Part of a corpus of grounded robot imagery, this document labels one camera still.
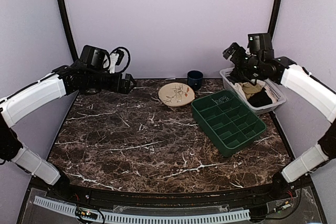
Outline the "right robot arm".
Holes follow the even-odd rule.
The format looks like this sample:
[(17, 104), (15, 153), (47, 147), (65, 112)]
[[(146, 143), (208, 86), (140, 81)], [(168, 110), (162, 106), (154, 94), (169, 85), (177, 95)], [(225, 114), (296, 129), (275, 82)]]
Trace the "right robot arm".
[(268, 187), (269, 197), (278, 200), (287, 193), (289, 183), (335, 159), (335, 91), (293, 60), (276, 58), (269, 33), (249, 34), (247, 49), (234, 42), (223, 56), (234, 64), (236, 79), (250, 83), (269, 79), (282, 85), (305, 99), (330, 123), (317, 144), (285, 166), (279, 172), (280, 179)]

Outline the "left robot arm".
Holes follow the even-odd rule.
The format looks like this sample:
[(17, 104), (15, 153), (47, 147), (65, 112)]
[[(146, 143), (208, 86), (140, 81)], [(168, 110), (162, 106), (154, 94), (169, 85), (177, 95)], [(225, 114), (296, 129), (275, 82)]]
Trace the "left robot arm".
[(74, 197), (74, 189), (68, 185), (68, 177), (51, 163), (41, 158), (22, 143), (13, 130), (25, 116), (47, 103), (68, 96), (76, 91), (96, 94), (102, 90), (128, 94), (136, 82), (126, 67), (116, 71), (116, 66), (131, 54), (125, 47), (111, 52), (85, 45), (80, 58), (73, 64), (61, 66), (42, 79), (1, 99), (1, 160), (13, 162), (32, 176), (53, 186), (54, 193), (63, 201)]

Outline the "navy striped underwear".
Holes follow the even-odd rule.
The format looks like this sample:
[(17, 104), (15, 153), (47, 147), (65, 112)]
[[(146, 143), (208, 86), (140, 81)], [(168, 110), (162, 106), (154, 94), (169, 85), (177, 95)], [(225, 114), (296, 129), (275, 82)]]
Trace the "navy striped underwear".
[(211, 100), (212, 100), (216, 105), (220, 105), (220, 104), (226, 103), (226, 102), (228, 102), (228, 101), (231, 101), (232, 98), (223, 96), (223, 97), (220, 97), (220, 98), (218, 98), (218, 99), (213, 99), (213, 98), (211, 98)]

